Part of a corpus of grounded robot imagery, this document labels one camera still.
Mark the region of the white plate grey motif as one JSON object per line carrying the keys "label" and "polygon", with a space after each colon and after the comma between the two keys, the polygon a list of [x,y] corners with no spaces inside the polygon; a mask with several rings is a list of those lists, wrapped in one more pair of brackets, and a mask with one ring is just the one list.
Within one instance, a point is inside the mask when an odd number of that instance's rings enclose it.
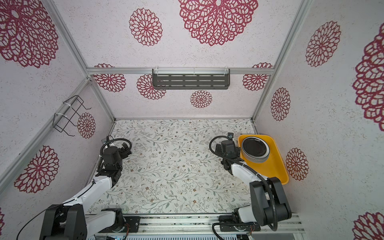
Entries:
{"label": "white plate grey motif", "polygon": [[243,157],[252,162],[252,163],[257,163],[257,164],[261,164],[261,163],[264,163],[268,160],[269,156],[270,156],[270,152],[267,151],[265,154],[261,155],[261,156],[255,156],[255,155],[251,155],[251,154],[248,154],[247,152],[242,152],[243,154]]}

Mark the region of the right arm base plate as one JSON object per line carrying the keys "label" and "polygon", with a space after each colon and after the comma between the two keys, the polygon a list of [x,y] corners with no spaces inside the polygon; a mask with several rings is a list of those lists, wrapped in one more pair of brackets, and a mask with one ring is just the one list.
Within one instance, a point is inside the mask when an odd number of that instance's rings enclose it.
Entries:
{"label": "right arm base plate", "polygon": [[257,223],[251,223],[247,226],[236,225],[232,216],[221,215],[219,216],[220,231],[221,232],[257,232],[261,230],[261,227]]}

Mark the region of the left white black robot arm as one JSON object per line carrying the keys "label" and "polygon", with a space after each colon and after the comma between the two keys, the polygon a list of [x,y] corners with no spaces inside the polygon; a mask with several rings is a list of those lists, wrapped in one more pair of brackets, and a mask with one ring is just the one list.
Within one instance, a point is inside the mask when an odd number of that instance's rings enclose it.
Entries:
{"label": "left white black robot arm", "polygon": [[104,209],[96,215],[86,216],[86,212],[105,192],[118,182],[123,159],[116,146],[102,151],[104,166],[83,190],[71,200],[51,206],[45,211],[40,233],[41,240],[86,240],[105,229],[121,232],[126,226],[120,208]]}

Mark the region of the small black dish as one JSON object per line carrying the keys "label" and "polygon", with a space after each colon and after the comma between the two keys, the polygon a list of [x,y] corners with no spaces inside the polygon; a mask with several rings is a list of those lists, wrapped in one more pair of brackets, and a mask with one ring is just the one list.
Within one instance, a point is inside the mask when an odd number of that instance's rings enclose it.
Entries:
{"label": "small black dish", "polygon": [[248,154],[261,156],[267,151],[270,152],[268,144],[258,137],[247,137],[242,142],[242,151]]}

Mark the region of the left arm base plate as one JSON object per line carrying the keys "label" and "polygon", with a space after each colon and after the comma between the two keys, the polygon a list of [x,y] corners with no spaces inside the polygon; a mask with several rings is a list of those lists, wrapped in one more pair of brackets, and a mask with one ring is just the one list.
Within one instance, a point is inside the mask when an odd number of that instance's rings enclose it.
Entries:
{"label": "left arm base plate", "polygon": [[123,223],[117,227],[108,227],[100,231],[100,233],[137,233],[140,226],[140,217],[123,216]]}

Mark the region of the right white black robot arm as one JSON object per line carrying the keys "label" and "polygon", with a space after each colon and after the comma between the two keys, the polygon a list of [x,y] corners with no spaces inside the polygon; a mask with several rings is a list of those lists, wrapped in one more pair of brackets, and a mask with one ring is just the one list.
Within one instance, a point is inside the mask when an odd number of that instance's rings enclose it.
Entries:
{"label": "right white black robot arm", "polygon": [[272,231],[278,229],[278,222],[292,217],[292,211],[288,203],[281,181],[276,178],[268,178],[240,159],[240,152],[235,143],[230,140],[223,141],[226,147],[216,144],[210,151],[222,159],[222,165],[232,176],[242,180],[249,186],[251,203],[232,212],[232,222],[235,225],[268,226]]}

